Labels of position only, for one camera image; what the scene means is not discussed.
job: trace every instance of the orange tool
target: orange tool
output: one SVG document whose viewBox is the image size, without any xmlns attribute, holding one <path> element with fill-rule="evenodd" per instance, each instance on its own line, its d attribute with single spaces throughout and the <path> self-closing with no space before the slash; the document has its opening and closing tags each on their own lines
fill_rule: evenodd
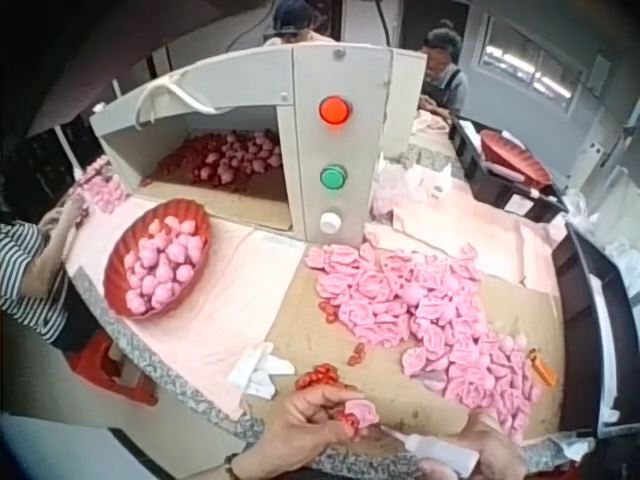
<svg viewBox="0 0 640 480">
<path fill-rule="evenodd" d="M 542 357 L 540 357 L 537 350 L 533 349 L 529 352 L 529 360 L 531 361 L 531 367 L 533 371 L 538 374 L 540 379 L 547 387 L 553 387 L 558 383 L 558 375 L 554 372 L 549 365 L 547 365 Z"/>
</svg>

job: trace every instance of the black tray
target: black tray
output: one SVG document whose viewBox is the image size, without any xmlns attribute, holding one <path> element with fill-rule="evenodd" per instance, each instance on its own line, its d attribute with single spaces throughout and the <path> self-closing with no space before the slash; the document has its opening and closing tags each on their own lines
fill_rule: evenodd
<svg viewBox="0 0 640 480">
<path fill-rule="evenodd" d="M 456 150 L 464 176 L 476 200 L 504 210 L 513 196 L 519 195 L 532 202 L 531 207 L 523 212 L 522 216 L 536 223 L 550 223 L 559 213 L 567 212 L 560 191 L 555 185 L 551 184 L 540 190 L 541 195 L 536 198 L 528 187 L 488 170 L 481 152 L 460 126 L 460 120 L 470 121 L 478 133 L 482 130 L 497 129 L 463 117 L 454 118 L 449 129 L 449 140 Z"/>
<path fill-rule="evenodd" d="M 554 249 L 565 338 L 565 382 L 561 431 L 594 436 L 620 435 L 640 423 L 640 348 L 631 302 L 618 267 L 574 227 Z M 603 388 L 602 329 L 589 274 L 597 277 L 613 336 L 618 395 L 613 408 L 618 420 L 599 424 Z"/>
</svg>

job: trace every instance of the person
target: person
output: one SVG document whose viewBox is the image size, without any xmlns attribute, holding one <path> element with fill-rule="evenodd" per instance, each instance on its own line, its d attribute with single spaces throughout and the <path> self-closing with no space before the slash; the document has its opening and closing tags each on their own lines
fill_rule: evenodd
<svg viewBox="0 0 640 480">
<path fill-rule="evenodd" d="M 357 440 L 356 432 L 342 422 L 331 420 L 329 412 L 347 400 L 364 398 L 361 392 L 319 385 L 283 396 L 258 443 L 239 455 L 230 455 L 224 465 L 197 473 L 183 480 L 254 480 L 280 478 L 308 465 L 327 447 Z M 447 441 L 477 451 L 480 455 L 476 475 L 495 480 L 522 480 L 526 471 L 522 451 L 500 430 L 489 412 L 479 410 L 458 435 Z M 425 478 L 441 476 L 441 465 L 421 462 Z M 295 479 L 290 473 L 287 479 Z M 320 472 L 304 473 L 305 479 L 335 478 Z"/>
<path fill-rule="evenodd" d="M 275 36 L 265 46 L 303 42 L 334 43 L 334 40 L 311 30 L 313 9 L 304 0 L 283 0 L 273 12 Z"/>
<path fill-rule="evenodd" d="M 451 123 L 451 114 L 462 111 L 469 93 L 467 76 L 457 66 L 462 39 L 450 21 L 441 20 L 440 27 L 431 30 L 423 43 L 427 68 L 419 108 Z"/>
<path fill-rule="evenodd" d="M 84 200 L 72 196 L 38 225 L 21 222 L 0 197 L 0 308 L 63 352 L 79 352 L 99 329 L 62 265 Z"/>
</svg>

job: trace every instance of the red plastic bowl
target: red plastic bowl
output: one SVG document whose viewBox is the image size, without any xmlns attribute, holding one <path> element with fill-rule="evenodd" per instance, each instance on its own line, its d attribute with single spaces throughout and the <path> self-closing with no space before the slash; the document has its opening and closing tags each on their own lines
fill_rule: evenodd
<svg viewBox="0 0 640 480">
<path fill-rule="evenodd" d="M 491 130 L 480 132 L 480 139 L 488 162 L 521 173 L 529 187 L 540 190 L 551 185 L 549 172 L 530 151 Z"/>
<path fill-rule="evenodd" d="M 138 251 L 138 240 L 142 237 L 149 236 L 148 229 L 153 220 L 157 218 L 162 221 L 169 215 L 173 215 L 181 222 L 184 220 L 195 220 L 196 234 L 200 235 L 204 239 L 202 258 L 200 263 L 196 265 L 193 277 L 189 283 L 185 284 L 178 295 L 176 295 L 169 303 L 160 309 L 149 310 L 144 315 L 135 315 L 131 310 L 129 310 L 125 300 L 125 295 L 131 287 L 129 286 L 126 270 L 124 268 L 124 257 L 131 250 Z M 117 315 L 130 318 L 131 320 L 148 320 L 170 312 L 180 305 L 189 293 L 191 293 L 193 287 L 202 276 L 202 272 L 204 271 L 209 258 L 210 247 L 211 223 L 209 222 L 207 212 L 205 212 L 204 208 L 199 203 L 192 200 L 186 200 L 184 198 L 177 198 L 146 211 L 122 234 L 115 247 L 113 247 L 111 255 L 109 255 L 103 282 L 104 297 L 107 300 L 107 305 L 109 305 L 109 308 L 111 308 L 111 310 L 113 310 Z"/>
</svg>

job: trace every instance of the power cord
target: power cord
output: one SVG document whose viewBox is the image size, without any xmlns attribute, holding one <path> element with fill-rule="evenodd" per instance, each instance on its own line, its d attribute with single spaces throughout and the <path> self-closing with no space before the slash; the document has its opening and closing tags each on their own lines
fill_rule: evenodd
<svg viewBox="0 0 640 480">
<path fill-rule="evenodd" d="M 254 31 L 256 28 L 258 28 L 258 26 L 264 22 L 267 18 L 271 17 L 271 15 L 273 14 L 273 10 L 276 7 L 276 0 L 271 0 L 271 7 L 269 7 L 269 11 L 260 19 L 258 20 L 258 22 L 253 25 L 251 28 L 249 28 L 248 30 L 245 30 L 244 32 L 241 32 L 236 38 L 234 38 L 231 43 L 229 43 L 229 45 L 227 45 L 227 48 L 224 49 L 224 53 L 228 53 L 233 46 L 238 43 L 238 41 L 244 37 L 245 35 L 247 35 L 248 33 L 251 33 L 252 31 Z"/>
<path fill-rule="evenodd" d="M 391 35 L 389 35 L 389 27 L 387 26 L 387 21 L 384 18 L 384 13 L 382 13 L 382 0 L 375 0 L 376 2 L 376 10 L 378 11 L 378 16 L 380 17 L 380 22 L 382 23 L 382 30 L 384 30 L 384 39 L 387 42 L 387 47 L 391 46 Z"/>
</svg>

